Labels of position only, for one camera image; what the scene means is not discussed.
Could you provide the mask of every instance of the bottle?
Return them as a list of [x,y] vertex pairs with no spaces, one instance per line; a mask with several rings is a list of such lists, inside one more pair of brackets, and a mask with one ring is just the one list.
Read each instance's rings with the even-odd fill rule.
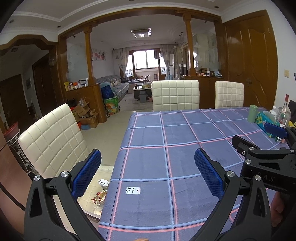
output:
[[269,111],[276,118],[276,106],[272,107],[272,110]]
[[286,123],[286,112],[287,112],[287,106],[288,106],[288,100],[289,100],[289,95],[286,94],[286,98],[285,98],[285,103],[283,105],[283,108],[279,114],[279,117],[278,117],[278,121],[282,124],[282,125],[285,125]]

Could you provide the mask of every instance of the dining table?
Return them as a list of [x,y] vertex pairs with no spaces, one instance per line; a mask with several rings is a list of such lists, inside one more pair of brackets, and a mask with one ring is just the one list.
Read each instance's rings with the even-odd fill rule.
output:
[[[247,107],[233,107],[132,114],[111,176],[100,234],[107,241],[190,240],[218,202],[195,165],[196,149],[203,148],[239,176],[245,158],[231,144],[234,135],[265,150],[287,147],[248,122],[248,112]],[[270,201],[274,193],[267,190]],[[222,231],[231,227],[241,199],[237,197]]]

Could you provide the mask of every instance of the ceiling lamp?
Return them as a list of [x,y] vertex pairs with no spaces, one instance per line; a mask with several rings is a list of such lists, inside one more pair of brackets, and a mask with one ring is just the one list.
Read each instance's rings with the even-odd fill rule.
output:
[[151,36],[151,29],[137,29],[137,30],[131,30],[132,35],[135,38],[148,38]]

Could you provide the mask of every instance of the wooden door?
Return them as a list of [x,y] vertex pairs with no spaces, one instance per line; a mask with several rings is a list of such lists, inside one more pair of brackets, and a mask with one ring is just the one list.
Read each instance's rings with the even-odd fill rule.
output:
[[48,54],[33,64],[33,76],[40,110],[45,116],[57,108]]
[[228,76],[229,81],[244,84],[244,106],[270,110],[277,89],[277,52],[269,17],[262,13],[226,23]]
[[33,124],[20,74],[0,82],[0,97],[8,126],[18,122],[19,129],[24,132]]

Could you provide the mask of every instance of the gray sofa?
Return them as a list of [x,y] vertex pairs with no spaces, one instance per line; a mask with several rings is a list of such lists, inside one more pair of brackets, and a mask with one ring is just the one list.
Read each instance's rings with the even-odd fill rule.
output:
[[96,82],[97,83],[104,83],[104,82],[111,83],[119,101],[121,101],[121,99],[125,96],[125,94],[128,91],[128,87],[129,87],[129,83],[121,83],[121,79],[117,75],[108,75],[105,77],[101,77],[101,78],[98,78],[96,80]]

